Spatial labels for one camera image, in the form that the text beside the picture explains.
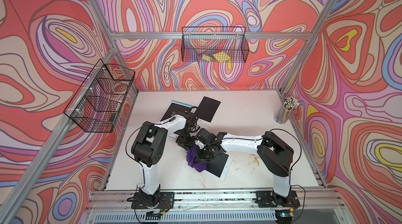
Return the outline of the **purple microfiber cloth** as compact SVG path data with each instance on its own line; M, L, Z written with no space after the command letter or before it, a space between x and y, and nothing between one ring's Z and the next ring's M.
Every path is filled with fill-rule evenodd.
M201 162L197 157L197 152L200 151L198 145L194 144L186 153L186 161L188 166L194 168L198 172L203 172L207 168L207 163Z

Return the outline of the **blue white drawing tablet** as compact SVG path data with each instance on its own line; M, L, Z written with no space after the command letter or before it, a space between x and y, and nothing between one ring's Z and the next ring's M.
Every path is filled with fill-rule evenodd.
M190 111L191 105L172 100L160 120L162 124L157 126L166 128L168 136L177 139L180 131L184 130L188 123L188 118L185 115L186 112Z

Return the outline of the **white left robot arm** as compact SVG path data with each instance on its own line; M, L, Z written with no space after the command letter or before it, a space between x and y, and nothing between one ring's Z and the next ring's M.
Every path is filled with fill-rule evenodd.
M160 122L144 122L139 128L131 154L142 169L144 183L142 192L153 196L160 189L157 164L162 158L169 136L178 133L175 142L186 151L195 144L195 137L192 134L198 130L199 117L199 109L193 106L184 113L173 113L170 118Z

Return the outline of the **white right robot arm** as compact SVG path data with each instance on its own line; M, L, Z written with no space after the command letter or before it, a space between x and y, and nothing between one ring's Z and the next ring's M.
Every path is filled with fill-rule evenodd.
M227 152L259 156L273 174L273 194L281 198L289 196L294 150L273 131L261 136L237 136L223 132L215 135L203 128L196 135L195 142L203 145L196 153L197 160L201 162L209 162Z

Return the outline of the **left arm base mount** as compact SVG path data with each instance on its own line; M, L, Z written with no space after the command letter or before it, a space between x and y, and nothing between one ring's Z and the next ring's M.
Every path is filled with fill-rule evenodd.
M132 209L162 209L170 210L174 207L175 193L160 192L157 190L153 195L146 194L143 190L134 193L131 199Z

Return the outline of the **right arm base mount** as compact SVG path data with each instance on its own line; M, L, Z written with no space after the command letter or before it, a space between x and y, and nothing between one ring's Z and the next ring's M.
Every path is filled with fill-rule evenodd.
M273 191L256 191L255 203L261 208L294 208L300 207L298 196L291 190L287 197L275 194Z

